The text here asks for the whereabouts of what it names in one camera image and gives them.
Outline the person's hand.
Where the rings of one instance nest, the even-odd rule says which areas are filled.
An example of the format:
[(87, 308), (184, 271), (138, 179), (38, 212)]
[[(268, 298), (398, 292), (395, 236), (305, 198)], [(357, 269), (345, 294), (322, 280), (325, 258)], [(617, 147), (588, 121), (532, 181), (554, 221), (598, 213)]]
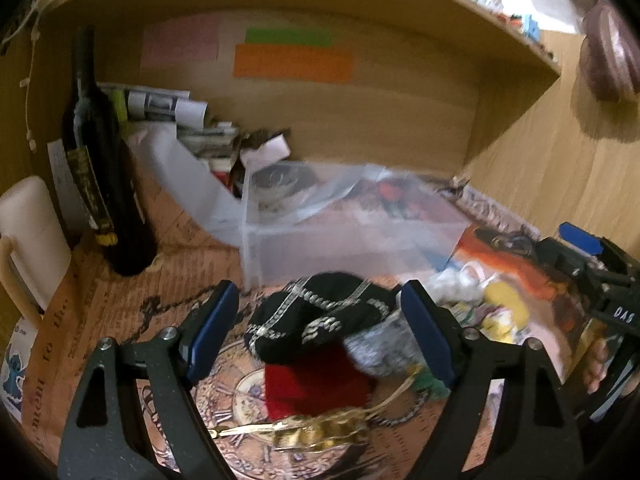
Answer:
[(593, 341), (585, 355), (586, 365), (582, 381), (588, 394), (595, 393), (606, 377), (608, 366), (608, 342), (604, 338)]

